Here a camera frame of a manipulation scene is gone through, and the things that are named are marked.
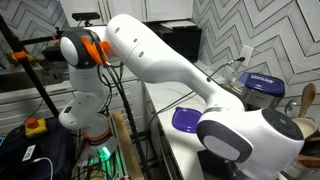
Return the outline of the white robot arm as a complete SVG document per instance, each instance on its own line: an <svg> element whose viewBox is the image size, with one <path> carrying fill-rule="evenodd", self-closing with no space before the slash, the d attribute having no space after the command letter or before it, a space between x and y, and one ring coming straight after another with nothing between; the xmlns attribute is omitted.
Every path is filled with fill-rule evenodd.
<svg viewBox="0 0 320 180"><path fill-rule="evenodd" d="M253 180L274 179L302 149L302 132L290 118L270 108L247 111L237 96L130 15L113 17L103 35L91 29L66 30L60 46L69 63L72 86L85 92L102 91L93 68L106 65L110 57L120 59L144 82L179 82L191 88L206 102L196 126L201 144L234 162Z"/></svg>

